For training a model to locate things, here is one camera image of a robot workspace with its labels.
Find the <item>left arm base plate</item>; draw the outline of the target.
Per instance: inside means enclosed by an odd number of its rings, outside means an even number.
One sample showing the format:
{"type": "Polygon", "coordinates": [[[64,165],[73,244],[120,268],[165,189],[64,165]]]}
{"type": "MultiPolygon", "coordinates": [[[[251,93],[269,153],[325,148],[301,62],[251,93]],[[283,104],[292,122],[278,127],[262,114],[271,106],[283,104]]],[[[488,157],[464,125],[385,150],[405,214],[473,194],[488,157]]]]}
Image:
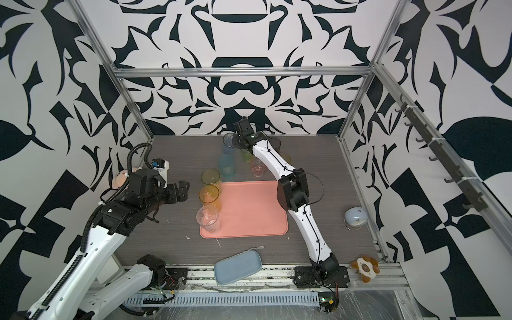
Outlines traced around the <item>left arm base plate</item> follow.
{"type": "Polygon", "coordinates": [[[176,290],[184,287],[187,284],[188,271],[189,269],[186,267],[167,268],[161,287],[164,290],[176,290]]]}

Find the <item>tall green glass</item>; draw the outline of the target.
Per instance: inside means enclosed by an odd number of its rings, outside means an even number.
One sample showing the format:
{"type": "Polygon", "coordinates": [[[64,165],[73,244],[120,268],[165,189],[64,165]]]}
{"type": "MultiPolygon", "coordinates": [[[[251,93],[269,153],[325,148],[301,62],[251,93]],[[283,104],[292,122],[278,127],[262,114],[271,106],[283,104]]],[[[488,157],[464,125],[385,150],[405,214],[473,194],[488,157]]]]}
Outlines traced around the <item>tall green glass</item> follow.
{"type": "Polygon", "coordinates": [[[221,174],[217,169],[206,169],[201,174],[201,182],[204,185],[213,185],[221,190],[221,174]]]}

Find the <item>teal frosted cup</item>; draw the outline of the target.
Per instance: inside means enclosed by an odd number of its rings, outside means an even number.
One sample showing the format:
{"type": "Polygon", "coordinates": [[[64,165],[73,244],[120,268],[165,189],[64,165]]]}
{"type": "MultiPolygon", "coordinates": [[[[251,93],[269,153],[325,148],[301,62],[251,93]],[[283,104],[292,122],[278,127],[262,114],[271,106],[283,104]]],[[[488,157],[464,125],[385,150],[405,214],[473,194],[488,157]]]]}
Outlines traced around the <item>teal frosted cup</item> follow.
{"type": "Polygon", "coordinates": [[[235,176],[235,162],[231,155],[222,155],[217,162],[222,180],[228,181],[235,176]]]}

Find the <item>clear stemmed glass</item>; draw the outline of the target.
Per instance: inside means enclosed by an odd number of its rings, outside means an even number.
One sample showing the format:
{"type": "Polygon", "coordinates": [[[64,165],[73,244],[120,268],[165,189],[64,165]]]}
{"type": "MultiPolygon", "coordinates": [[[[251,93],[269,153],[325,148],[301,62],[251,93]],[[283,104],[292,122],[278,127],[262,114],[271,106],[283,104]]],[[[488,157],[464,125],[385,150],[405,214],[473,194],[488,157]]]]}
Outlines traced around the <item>clear stemmed glass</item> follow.
{"type": "Polygon", "coordinates": [[[197,212],[196,220],[209,233],[217,233],[221,229],[219,211],[214,205],[204,205],[197,212]]]}

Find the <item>tall amber glass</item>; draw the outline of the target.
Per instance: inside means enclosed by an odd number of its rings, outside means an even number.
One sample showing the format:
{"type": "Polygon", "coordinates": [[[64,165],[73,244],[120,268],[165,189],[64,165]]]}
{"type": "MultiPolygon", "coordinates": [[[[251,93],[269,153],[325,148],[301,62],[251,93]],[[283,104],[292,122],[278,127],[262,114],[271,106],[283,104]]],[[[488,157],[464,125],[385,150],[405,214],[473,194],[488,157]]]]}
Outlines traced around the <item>tall amber glass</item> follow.
{"type": "Polygon", "coordinates": [[[218,211],[222,210],[220,190],[214,185],[205,185],[199,191],[199,200],[204,205],[212,205],[218,211]]]}

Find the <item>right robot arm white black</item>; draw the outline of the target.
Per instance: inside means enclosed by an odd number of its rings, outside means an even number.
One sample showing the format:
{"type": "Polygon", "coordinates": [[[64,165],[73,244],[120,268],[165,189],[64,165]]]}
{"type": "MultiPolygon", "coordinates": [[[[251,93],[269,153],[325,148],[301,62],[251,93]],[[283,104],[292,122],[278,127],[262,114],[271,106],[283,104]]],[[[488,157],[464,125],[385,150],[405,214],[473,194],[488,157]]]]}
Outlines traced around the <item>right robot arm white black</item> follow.
{"type": "Polygon", "coordinates": [[[289,164],[273,148],[269,137],[256,131],[246,117],[234,123],[232,146],[263,162],[277,180],[277,201],[296,222],[313,268],[312,282],[326,285],[339,270],[337,257],[324,240],[313,217],[307,173],[289,164]]]}

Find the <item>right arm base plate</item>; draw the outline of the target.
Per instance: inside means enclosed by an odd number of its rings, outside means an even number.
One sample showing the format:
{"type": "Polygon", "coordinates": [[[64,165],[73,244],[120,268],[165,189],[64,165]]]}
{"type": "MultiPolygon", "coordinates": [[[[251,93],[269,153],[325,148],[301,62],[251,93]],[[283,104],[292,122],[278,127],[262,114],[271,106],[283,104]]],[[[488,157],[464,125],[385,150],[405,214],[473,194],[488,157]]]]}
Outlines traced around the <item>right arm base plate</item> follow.
{"type": "Polygon", "coordinates": [[[298,266],[293,271],[293,283],[299,289],[349,287],[350,278],[346,267],[340,266],[337,273],[329,279],[322,279],[320,273],[313,267],[298,266]]]}

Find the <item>pink plastic tray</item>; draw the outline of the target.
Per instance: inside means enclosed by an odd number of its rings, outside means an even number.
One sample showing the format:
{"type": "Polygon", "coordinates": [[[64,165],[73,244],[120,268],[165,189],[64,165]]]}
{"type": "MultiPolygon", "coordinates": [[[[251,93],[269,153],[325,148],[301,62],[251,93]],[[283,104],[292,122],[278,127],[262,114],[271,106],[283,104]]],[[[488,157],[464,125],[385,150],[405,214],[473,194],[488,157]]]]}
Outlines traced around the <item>pink plastic tray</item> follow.
{"type": "Polygon", "coordinates": [[[277,201],[277,181],[229,182],[221,190],[220,229],[212,233],[201,227],[201,237],[267,237],[288,232],[287,212],[277,201]]]}

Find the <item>small green glass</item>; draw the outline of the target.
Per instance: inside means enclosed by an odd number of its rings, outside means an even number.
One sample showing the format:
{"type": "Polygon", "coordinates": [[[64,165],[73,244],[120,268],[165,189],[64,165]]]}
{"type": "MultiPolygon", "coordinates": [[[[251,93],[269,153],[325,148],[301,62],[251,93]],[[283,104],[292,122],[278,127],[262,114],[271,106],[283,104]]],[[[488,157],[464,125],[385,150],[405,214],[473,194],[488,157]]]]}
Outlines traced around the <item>small green glass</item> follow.
{"type": "Polygon", "coordinates": [[[241,149],[241,157],[244,162],[249,163],[253,159],[253,154],[249,150],[241,149]]]}

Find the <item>tall blue glass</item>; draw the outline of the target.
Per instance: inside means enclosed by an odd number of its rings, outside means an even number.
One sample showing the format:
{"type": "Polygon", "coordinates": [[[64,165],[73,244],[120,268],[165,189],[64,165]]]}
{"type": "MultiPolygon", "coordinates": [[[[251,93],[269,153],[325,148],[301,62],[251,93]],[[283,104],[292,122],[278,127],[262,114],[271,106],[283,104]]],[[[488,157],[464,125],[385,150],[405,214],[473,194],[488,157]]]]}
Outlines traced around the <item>tall blue glass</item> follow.
{"type": "Polygon", "coordinates": [[[235,133],[226,133],[223,136],[223,154],[224,155],[233,155],[237,148],[237,135],[235,133]]]}

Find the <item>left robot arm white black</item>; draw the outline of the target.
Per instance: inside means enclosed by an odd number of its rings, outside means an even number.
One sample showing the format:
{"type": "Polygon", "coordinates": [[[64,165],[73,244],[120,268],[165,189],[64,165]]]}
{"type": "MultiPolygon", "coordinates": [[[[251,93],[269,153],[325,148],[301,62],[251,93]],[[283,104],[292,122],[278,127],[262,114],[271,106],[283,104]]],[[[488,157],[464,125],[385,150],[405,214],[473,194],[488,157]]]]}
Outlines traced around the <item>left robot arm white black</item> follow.
{"type": "Polygon", "coordinates": [[[28,310],[12,319],[103,319],[146,287],[160,287],[165,262],[153,255],[140,258],[128,273],[85,296],[101,270],[131,232],[145,220],[156,222],[162,205],[188,199],[187,181],[169,184],[166,169],[129,170],[123,185],[99,204],[87,221],[81,245],[58,279],[28,310]]]}

